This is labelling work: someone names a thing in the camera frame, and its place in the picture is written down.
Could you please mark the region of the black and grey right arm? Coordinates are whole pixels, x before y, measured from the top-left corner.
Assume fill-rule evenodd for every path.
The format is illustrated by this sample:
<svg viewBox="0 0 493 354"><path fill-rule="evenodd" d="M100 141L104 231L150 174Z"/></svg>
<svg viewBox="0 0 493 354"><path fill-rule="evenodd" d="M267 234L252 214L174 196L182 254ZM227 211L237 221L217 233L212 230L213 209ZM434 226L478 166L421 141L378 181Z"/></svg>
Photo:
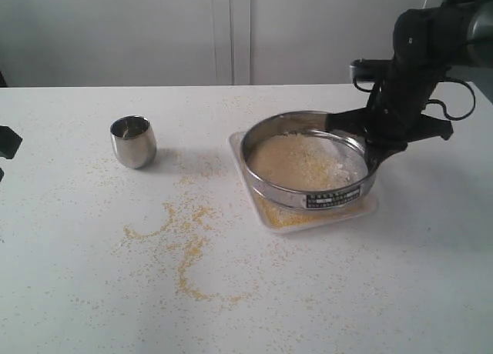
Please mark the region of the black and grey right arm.
<svg viewBox="0 0 493 354"><path fill-rule="evenodd" d="M447 106L431 95L438 84L454 83L455 66L492 67L492 0L444 0L436 8L410 9L393 31L390 60L357 59L350 64L353 84L370 82L365 107L330 113L327 132L345 132L364 141L367 173L411 142L448 140L457 116L425 115L428 105Z"/></svg>

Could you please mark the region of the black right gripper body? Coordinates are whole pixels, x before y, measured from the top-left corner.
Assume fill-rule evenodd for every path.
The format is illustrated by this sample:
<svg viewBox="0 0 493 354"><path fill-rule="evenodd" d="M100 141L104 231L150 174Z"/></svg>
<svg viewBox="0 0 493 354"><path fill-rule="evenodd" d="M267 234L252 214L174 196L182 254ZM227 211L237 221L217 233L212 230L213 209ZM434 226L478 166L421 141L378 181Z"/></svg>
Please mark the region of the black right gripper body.
<svg viewBox="0 0 493 354"><path fill-rule="evenodd" d="M448 120L424 115L447 67L398 71L390 67L384 78L374 82L366 106L365 140L416 142L433 137L448 140L453 134Z"/></svg>

